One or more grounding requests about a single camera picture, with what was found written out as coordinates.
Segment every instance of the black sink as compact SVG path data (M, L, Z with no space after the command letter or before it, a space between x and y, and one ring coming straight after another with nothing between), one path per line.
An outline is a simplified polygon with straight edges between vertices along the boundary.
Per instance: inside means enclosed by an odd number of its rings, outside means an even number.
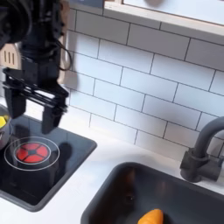
M224 196L135 163L118 165L81 217L81 224L137 224L150 210L164 224L223 224Z

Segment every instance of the red burner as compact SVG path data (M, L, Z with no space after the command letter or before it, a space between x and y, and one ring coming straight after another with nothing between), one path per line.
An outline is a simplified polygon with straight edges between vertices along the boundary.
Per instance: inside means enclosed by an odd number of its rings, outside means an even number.
M17 159L23 163L36 164L46 160L49 150L42 143L24 143L17 149Z

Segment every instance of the black faucet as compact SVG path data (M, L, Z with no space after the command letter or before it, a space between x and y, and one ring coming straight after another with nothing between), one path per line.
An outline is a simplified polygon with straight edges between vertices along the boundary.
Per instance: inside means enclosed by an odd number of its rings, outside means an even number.
M181 176L183 179L197 183L201 178L217 181L221 174L223 158L218 160L211 159L207 154L207 149L214 135L224 130L224 116L208 123L199 133L199 138L194 148L185 152L180 165Z

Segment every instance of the orange toy food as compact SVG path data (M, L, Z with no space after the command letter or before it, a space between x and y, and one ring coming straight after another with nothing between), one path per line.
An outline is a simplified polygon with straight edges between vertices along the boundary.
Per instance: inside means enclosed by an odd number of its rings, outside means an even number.
M164 214L159 209L154 209L143 216L137 224L163 224Z

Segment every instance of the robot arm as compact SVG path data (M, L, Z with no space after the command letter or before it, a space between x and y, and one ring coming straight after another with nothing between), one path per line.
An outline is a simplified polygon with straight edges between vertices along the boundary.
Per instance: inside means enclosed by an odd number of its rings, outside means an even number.
M68 92L57 79L63 35L60 0L1 0L0 49L20 42L21 70L5 68L5 99L12 118L25 112L26 100L42 105L42 132L49 133L67 111Z

